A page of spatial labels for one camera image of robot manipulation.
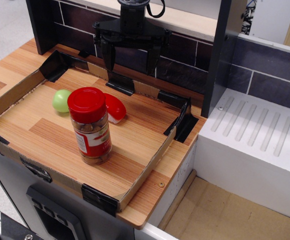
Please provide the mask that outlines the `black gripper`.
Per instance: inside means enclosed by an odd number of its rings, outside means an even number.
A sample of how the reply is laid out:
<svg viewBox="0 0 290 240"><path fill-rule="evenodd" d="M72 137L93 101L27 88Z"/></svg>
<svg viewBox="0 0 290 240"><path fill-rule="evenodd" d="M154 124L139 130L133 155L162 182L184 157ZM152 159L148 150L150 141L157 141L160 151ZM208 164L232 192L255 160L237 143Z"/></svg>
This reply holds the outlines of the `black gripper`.
<svg viewBox="0 0 290 240"><path fill-rule="evenodd" d="M165 12L165 5L159 14L152 14L149 4L121 4L120 18L95 22L94 43L101 45L105 67L113 71L115 65L115 47L147 50L146 74L151 75L157 65L162 48L169 45L171 31L147 20L145 14L160 18Z"/></svg>

